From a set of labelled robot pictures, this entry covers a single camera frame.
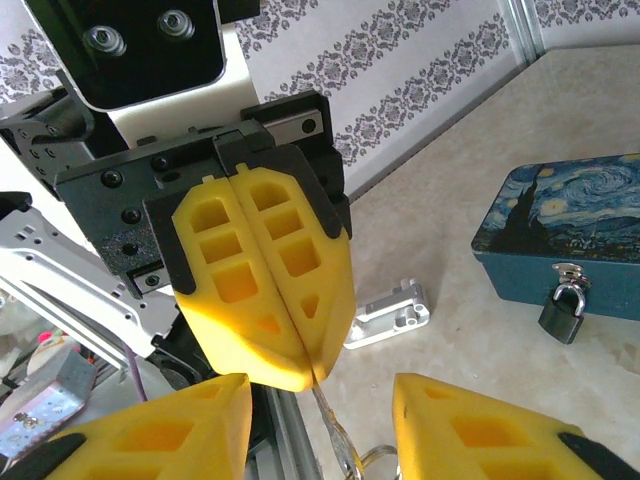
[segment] beige countertop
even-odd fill
[[[353,204],[358,298],[415,277],[432,312],[343,350],[323,383],[361,454],[395,445],[394,375],[416,372],[576,424],[640,469],[640,322],[587,315],[564,346],[540,307],[497,297],[470,248],[514,167],[640,152],[639,78],[640,47],[551,52]],[[342,478],[312,395],[299,402],[325,478]]]

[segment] patterned wallpaper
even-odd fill
[[[639,0],[522,0],[534,2],[544,47],[640,43]]]
[[[236,29],[261,100],[329,97],[354,192],[515,70],[500,4],[269,0]],[[20,0],[3,0],[0,15],[0,103],[58,85]]]

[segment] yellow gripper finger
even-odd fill
[[[324,380],[355,311],[345,229],[327,236],[293,176],[242,164],[172,220],[196,284],[176,300],[211,366],[290,391]]]
[[[246,375],[207,380],[63,431],[86,441],[47,480],[242,480],[251,412]]]
[[[396,375],[404,480],[596,480],[558,438],[575,426],[413,373]]]

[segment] padlock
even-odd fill
[[[549,295],[538,323],[553,338],[568,345],[576,338],[586,306],[587,298],[580,285],[562,283]]]

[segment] starry night print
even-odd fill
[[[640,260],[640,154],[511,172],[473,240],[478,252]]]

